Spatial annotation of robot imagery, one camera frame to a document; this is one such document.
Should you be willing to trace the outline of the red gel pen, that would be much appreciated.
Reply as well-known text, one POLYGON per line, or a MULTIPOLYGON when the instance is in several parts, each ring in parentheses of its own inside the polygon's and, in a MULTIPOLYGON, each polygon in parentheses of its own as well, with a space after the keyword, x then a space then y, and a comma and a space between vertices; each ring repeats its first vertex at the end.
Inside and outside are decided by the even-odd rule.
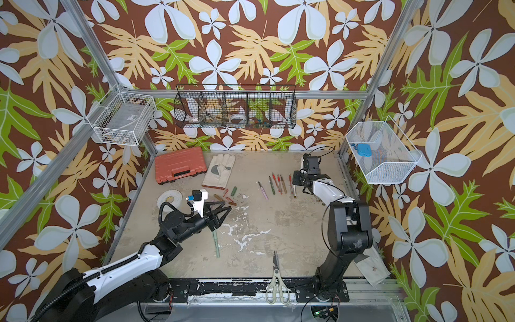
POLYGON ((290 187, 290 194, 293 195, 294 194, 294 191, 293 191, 293 184, 292 184, 292 175, 291 174, 288 174, 288 182, 289 182, 289 187, 290 187))

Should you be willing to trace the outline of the brown gold pen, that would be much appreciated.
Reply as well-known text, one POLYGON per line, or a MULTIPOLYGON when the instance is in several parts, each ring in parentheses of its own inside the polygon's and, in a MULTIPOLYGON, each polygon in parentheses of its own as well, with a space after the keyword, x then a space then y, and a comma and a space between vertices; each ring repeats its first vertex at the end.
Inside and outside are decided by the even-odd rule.
POLYGON ((287 188, 286 188, 286 183, 284 181, 284 178, 282 175, 280 175, 280 179, 281 179, 281 182, 282 182, 282 187, 283 187, 283 191, 284 191, 284 194, 288 194, 288 191, 287 191, 287 188))

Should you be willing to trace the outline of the clear red-capped pen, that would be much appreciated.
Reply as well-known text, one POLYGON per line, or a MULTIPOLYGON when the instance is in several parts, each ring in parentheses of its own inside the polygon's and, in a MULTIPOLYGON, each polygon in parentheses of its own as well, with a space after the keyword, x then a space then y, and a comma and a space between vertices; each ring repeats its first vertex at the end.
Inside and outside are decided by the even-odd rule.
POLYGON ((276 180, 277 180, 278 190, 279 190, 280 194, 282 195, 283 192, 282 192, 282 187, 281 187, 281 184, 280 184, 281 183, 280 177, 278 175, 276 177, 277 177, 276 180))

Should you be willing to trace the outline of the dark green pen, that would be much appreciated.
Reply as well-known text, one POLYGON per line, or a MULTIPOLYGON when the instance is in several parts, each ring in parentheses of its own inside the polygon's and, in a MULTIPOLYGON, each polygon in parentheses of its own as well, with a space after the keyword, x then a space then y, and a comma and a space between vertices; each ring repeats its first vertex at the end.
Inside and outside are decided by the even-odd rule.
POLYGON ((275 195, 276 191, 275 191, 275 188, 274 188, 274 183, 272 181, 272 177, 268 176, 268 180, 269 180, 269 183, 270 183, 270 188, 271 188, 272 194, 275 195))

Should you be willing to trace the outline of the pink pen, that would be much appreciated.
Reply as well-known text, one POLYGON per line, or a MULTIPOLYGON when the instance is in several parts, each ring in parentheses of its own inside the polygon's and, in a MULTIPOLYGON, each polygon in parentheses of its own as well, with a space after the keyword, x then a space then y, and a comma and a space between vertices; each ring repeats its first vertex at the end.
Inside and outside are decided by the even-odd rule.
POLYGON ((264 187, 262 186, 262 184, 259 181, 257 183, 258 183, 258 186, 259 186, 259 188, 260 188, 260 190, 261 190, 265 200, 268 200, 268 196, 266 194, 266 191, 265 191, 264 187))

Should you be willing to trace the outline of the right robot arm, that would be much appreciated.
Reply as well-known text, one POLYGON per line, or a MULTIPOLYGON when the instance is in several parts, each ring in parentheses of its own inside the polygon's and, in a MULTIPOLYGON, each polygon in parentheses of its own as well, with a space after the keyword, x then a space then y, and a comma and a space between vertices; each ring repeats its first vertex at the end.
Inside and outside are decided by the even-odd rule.
POLYGON ((327 228, 322 228, 328 255, 315 273, 314 295, 319 301, 333 297, 348 300, 343 276, 350 264, 372 247, 373 237, 368 204, 346 195, 326 175, 293 172, 292 184, 301 186, 303 193, 319 198, 326 206, 327 228))

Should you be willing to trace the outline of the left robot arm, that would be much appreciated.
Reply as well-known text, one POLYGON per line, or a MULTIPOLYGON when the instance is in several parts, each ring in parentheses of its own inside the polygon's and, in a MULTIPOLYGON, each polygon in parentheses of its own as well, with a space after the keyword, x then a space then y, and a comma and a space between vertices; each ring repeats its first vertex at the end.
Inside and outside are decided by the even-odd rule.
POLYGON ((96 321, 128 304, 166 298, 169 279, 161 267, 179 255, 186 239, 205 228, 220 228, 231 210, 225 202, 215 201, 185 214, 163 203, 159 232, 152 241, 107 266, 83 273, 73 268, 41 302, 32 321, 96 321))

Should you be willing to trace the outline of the light green pen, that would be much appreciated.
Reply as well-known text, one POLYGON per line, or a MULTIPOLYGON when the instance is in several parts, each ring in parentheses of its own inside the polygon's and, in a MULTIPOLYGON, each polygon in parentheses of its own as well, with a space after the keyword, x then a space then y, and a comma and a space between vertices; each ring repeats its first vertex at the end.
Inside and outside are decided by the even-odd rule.
POLYGON ((212 231, 212 235, 213 235, 213 241, 214 241, 214 245, 215 245, 216 258, 220 258, 221 254, 220 254, 219 240, 218 240, 218 234, 217 234, 216 229, 212 231))

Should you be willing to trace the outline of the beige work glove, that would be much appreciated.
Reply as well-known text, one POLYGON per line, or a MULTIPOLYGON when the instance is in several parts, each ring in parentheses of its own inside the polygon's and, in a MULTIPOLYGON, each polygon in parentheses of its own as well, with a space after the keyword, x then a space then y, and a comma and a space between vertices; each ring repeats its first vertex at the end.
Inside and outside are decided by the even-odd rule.
POLYGON ((203 187, 225 189, 229 181, 236 157, 232 154, 214 156, 202 182, 203 187))

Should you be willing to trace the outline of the white tape roll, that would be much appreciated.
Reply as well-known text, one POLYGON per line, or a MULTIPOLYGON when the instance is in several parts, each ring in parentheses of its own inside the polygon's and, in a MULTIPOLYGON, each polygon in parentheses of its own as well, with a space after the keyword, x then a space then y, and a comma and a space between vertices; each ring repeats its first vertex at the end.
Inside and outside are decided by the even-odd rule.
POLYGON ((168 190, 163 192, 157 199, 157 208, 160 208, 161 205, 165 202, 173 205, 175 208, 179 208, 183 201, 183 196, 180 191, 177 190, 168 190))

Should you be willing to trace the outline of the red plastic tool case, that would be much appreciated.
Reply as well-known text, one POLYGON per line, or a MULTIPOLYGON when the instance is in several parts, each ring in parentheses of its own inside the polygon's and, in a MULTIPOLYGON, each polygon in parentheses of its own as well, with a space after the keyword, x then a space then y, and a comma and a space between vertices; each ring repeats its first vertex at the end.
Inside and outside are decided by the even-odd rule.
POLYGON ((207 165, 200 147, 162 154, 155 159, 155 179, 159 185, 206 173, 207 165))

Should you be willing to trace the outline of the blue object in basket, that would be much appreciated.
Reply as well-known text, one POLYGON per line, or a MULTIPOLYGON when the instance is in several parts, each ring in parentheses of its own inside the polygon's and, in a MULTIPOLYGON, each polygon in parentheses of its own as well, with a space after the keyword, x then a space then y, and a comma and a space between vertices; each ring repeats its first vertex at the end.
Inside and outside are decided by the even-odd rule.
POLYGON ((371 151, 369 144, 363 144, 363 143, 354 144, 354 143, 352 143, 351 147, 358 153, 358 156, 363 156, 363 157, 371 157, 372 156, 372 151, 371 151))

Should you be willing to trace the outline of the white mesh basket right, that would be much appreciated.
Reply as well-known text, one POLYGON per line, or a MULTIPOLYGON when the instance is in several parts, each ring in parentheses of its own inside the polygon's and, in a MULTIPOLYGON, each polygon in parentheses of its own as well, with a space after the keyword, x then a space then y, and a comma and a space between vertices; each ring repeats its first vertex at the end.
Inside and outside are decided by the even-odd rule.
POLYGON ((351 152, 370 185, 403 183, 422 159, 422 153, 392 118, 358 122, 345 135, 351 152), (351 144, 369 144, 372 156, 358 156, 351 144))

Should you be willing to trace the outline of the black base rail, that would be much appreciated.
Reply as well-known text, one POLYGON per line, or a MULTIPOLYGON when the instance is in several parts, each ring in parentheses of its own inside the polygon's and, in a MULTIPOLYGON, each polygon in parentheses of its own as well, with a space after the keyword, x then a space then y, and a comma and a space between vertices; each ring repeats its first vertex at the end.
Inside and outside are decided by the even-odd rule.
MULTIPOLYGON (((256 297, 264 295, 271 279, 170 279, 158 288, 145 302, 191 303, 194 296, 229 295, 231 297, 256 297)), ((350 301, 349 291, 343 281, 325 285, 316 276, 291 277, 283 279, 286 287, 291 290, 292 300, 298 303, 315 303, 337 300, 339 303, 350 301)))

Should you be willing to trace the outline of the white handled scissors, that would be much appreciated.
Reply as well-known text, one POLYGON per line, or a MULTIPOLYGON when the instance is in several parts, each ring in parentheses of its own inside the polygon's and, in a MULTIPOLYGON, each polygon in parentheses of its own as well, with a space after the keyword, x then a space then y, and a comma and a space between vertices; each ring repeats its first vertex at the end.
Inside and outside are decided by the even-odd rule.
POLYGON ((272 278, 266 287, 265 300, 270 305, 275 304, 277 301, 283 305, 289 305, 291 302, 291 290, 282 279, 278 253, 276 251, 273 253, 272 278))

